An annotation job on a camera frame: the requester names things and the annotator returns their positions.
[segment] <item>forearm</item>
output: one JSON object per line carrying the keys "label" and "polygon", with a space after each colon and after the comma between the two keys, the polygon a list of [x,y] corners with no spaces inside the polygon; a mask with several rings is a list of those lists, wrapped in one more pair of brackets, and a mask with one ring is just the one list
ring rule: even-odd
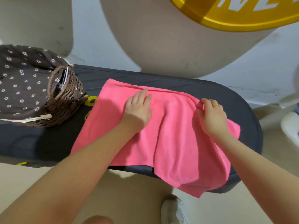
{"label": "forearm", "polygon": [[114,156],[135,133],[128,124],[119,124],[67,157],[4,211],[0,222],[71,223]]}
{"label": "forearm", "polygon": [[299,223],[299,178],[252,151],[231,135],[214,141],[273,223]]}

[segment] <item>hand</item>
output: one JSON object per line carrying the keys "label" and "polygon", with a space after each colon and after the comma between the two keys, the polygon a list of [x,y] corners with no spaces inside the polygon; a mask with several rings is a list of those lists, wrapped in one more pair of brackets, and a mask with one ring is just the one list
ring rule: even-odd
{"label": "hand", "polygon": [[201,99],[205,110],[197,110],[203,131],[211,138],[219,139],[229,134],[226,113],[215,100]]}
{"label": "hand", "polygon": [[125,113],[121,122],[127,123],[128,126],[133,128],[135,133],[145,128],[152,117],[152,110],[150,109],[152,95],[150,94],[145,98],[147,91],[148,89],[144,89],[141,92],[137,92],[126,103]]}

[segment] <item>leg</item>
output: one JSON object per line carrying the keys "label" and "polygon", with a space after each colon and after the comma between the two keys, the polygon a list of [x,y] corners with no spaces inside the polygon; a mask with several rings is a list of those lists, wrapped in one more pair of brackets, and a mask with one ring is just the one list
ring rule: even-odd
{"label": "leg", "polygon": [[83,222],[83,224],[114,224],[114,222],[108,217],[96,215]]}
{"label": "leg", "polygon": [[185,206],[179,198],[165,200],[161,209],[162,224],[189,224]]}

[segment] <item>woven basket handle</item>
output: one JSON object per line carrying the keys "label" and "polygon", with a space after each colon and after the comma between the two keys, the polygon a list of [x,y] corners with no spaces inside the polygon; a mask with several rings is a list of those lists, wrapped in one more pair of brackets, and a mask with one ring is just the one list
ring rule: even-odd
{"label": "woven basket handle", "polygon": [[[65,70],[66,70],[67,68],[68,68],[68,67],[66,67],[66,66],[62,66],[62,65],[61,65],[61,66],[55,68],[55,69],[52,71],[51,76],[50,76],[50,79],[49,79],[49,82],[48,82],[48,89],[47,89],[47,92],[48,92],[48,98],[50,98],[50,99],[58,99],[58,98],[61,96],[61,94],[64,93],[64,90],[65,90],[66,86],[64,86],[63,89],[59,92],[59,94],[54,98],[54,97],[53,97],[53,94],[52,94],[52,86],[53,86],[53,83],[54,83],[53,80],[54,80],[55,75],[58,74],[60,70],[62,70],[62,69],[65,69]],[[67,77],[67,80],[66,80],[65,84],[68,84],[68,82],[69,82],[69,75],[68,75],[68,77]]]}

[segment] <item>knee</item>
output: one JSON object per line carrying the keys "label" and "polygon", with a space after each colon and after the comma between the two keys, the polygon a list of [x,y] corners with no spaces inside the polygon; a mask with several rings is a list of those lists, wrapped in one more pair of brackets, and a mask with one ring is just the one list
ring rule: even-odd
{"label": "knee", "polygon": [[87,219],[83,224],[114,224],[114,222],[108,217],[96,215]]}

